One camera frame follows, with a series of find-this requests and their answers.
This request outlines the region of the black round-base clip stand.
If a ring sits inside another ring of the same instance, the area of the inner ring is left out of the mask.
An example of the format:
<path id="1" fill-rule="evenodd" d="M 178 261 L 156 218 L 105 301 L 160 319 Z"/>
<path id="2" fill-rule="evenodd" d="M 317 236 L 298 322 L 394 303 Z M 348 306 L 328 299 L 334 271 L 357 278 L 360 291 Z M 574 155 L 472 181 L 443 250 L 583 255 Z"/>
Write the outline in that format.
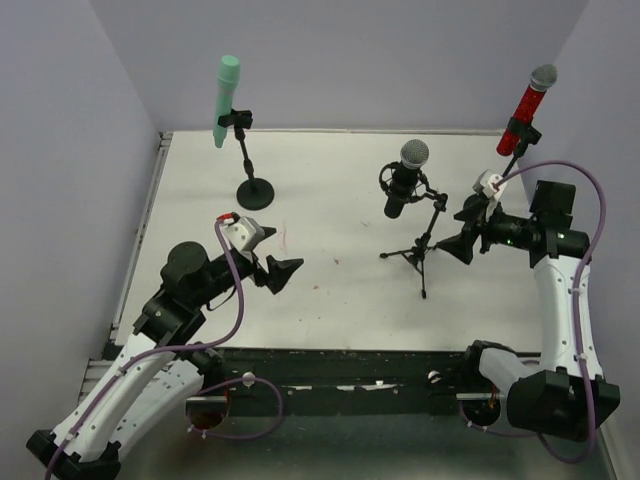
<path id="1" fill-rule="evenodd" d="M 255 176 L 255 169 L 249 157 L 246 147 L 246 130 L 253 124 L 253 114 L 250 110 L 231 109 L 229 114 L 222 115 L 218 119 L 220 127 L 232 127 L 235 139 L 238 141 L 243 155 L 243 168 L 247 179 L 236 190 L 238 204 L 249 211 L 258 211 L 267 208 L 275 199 L 275 190 L 272 184 Z"/>

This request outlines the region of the black tripod shock-mount stand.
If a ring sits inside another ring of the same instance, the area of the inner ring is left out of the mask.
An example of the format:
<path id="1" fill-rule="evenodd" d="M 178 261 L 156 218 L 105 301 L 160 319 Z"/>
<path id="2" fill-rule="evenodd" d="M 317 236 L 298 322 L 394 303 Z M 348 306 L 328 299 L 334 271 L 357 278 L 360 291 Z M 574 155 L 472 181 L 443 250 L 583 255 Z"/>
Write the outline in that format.
<path id="1" fill-rule="evenodd" d="M 423 300 L 427 298 L 424 261 L 427 253 L 436 249 L 435 246 L 430 245 L 430 241 L 432 239 L 432 234 L 433 234 L 436 221 L 438 220 L 440 214 L 444 213 L 447 209 L 448 195 L 446 193 L 439 192 L 437 189 L 434 189 L 430 185 L 427 176 L 422 172 L 421 181 L 418 183 L 418 186 L 414 191 L 414 197 L 412 198 L 412 202 L 406 205 L 416 204 L 425 199 L 433 202 L 433 209 L 434 209 L 434 212 L 431 216 L 431 219 L 429 220 L 426 230 L 414 240 L 414 243 L 411 247 L 406 249 L 391 251 L 391 252 L 382 252 L 379 254 L 380 259 L 387 259 L 395 256 L 402 257 L 407 263 L 409 263 L 412 266 L 412 268 L 420 275 L 420 280 L 421 280 L 420 294 Z"/>

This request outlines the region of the black glitter microphone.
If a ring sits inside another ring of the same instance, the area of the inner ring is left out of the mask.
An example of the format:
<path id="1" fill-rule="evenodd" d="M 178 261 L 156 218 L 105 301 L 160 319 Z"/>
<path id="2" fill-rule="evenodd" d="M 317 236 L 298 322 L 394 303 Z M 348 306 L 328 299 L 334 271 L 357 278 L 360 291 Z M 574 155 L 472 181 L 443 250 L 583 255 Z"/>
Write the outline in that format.
<path id="1" fill-rule="evenodd" d="M 422 167 L 429 159 L 429 147 L 419 139 L 407 141 L 400 150 L 400 160 L 386 165 L 380 172 L 379 183 L 387 196 L 384 214 L 397 219 L 421 181 Z"/>

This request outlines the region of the black round-base mic stand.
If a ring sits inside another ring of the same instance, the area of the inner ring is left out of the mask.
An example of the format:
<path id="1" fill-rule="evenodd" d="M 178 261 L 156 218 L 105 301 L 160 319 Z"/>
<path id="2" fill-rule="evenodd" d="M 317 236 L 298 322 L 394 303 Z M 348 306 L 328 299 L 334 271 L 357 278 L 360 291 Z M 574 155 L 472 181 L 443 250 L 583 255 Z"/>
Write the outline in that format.
<path id="1" fill-rule="evenodd" d="M 504 169 L 502 174 L 499 174 L 499 175 L 501 175 L 503 177 L 503 179 L 498 183 L 498 186 L 505 186 L 506 187 L 507 181 L 505 180 L 505 178 L 511 172 L 511 170 L 513 169 L 513 167 L 515 166 L 517 161 L 524 155 L 524 153 L 526 152 L 526 150 L 528 149 L 528 147 L 530 145 L 536 145 L 539 142 L 539 140 L 540 140 L 540 138 L 542 136 L 541 132 L 538 131 L 533 126 L 533 133 L 537 134 L 537 137 L 535 137 L 535 138 L 527 138 L 525 140 L 522 140 L 518 144 L 518 146 L 516 147 L 516 150 L 511 155 L 511 159 L 510 159 L 507 167 Z"/>

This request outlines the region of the red glitter microphone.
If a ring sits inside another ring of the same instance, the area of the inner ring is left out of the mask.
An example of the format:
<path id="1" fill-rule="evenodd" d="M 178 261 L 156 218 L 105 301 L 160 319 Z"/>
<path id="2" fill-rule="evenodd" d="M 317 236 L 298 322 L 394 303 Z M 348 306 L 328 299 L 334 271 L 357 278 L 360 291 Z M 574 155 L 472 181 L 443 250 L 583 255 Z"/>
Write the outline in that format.
<path id="1" fill-rule="evenodd" d="M 522 140 L 537 137 L 537 134 L 533 133 L 532 126 L 534 115 L 546 92 L 556 83 L 557 78 L 557 68 L 552 64 L 541 65 L 532 71 L 529 85 L 496 147 L 499 155 L 504 157 L 512 155 Z"/>

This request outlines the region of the teal plastic microphone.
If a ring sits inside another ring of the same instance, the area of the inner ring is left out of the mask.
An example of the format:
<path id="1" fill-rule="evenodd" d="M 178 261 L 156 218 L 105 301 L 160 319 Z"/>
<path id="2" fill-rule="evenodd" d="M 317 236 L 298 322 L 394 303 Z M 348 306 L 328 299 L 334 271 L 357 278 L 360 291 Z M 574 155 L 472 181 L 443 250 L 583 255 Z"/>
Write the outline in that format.
<path id="1" fill-rule="evenodd" d="M 233 97 L 240 79 L 240 61 L 233 55 L 224 55 L 217 71 L 218 93 L 212 129 L 214 145 L 221 148 L 227 136 L 227 128 L 219 124 L 222 116 L 229 115 L 232 110 Z"/>

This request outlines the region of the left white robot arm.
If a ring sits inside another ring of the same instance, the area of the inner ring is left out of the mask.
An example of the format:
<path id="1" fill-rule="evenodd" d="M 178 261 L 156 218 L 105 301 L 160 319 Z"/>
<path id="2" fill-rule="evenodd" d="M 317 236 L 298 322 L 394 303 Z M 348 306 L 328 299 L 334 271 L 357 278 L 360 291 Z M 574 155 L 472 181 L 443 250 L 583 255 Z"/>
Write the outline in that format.
<path id="1" fill-rule="evenodd" d="M 231 340 L 243 323 L 243 280 L 277 294 L 304 264 L 301 258 L 259 259 L 256 247 L 275 232 L 250 217 L 224 214 L 214 223 L 219 257 L 210 259 L 194 241 L 171 249 L 159 290 L 106 373 L 68 417 L 27 441 L 46 469 L 45 478 L 116 478 L 127 448 L 176 403 L 199 391 L 213 369 L 216 347 Z M 212 301 L 225 292 L 238 305 L 231 329 L 213 341 L 194 341 Z"/>

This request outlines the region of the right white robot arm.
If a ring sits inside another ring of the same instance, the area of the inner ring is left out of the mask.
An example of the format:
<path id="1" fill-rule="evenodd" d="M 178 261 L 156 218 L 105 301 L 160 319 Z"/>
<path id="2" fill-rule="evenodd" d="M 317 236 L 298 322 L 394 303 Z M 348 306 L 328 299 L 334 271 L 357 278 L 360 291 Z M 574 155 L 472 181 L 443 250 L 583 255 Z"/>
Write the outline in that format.
<path id="1" fill-rule="evenodd" d="M 573 185 L 540 181 L 530 217 L 504 212 L 500 175 L 485 172 L 474 193 L 455 214 L 461 232 L 438 242 L 438 249 L 464 264 L 473 247 L 493 245 L 529 255 L 542 318 L 539 363 L 525 365 L 509 347 L 476 340 L 466 350 L 464 372 L 489 380 L 506 396 L 509 424 L 517 429 L 584 442 L 619 406 L 620 390 L 608 383 L 591 333 L 588 284 L 590 239 L 572 229 Z"/>

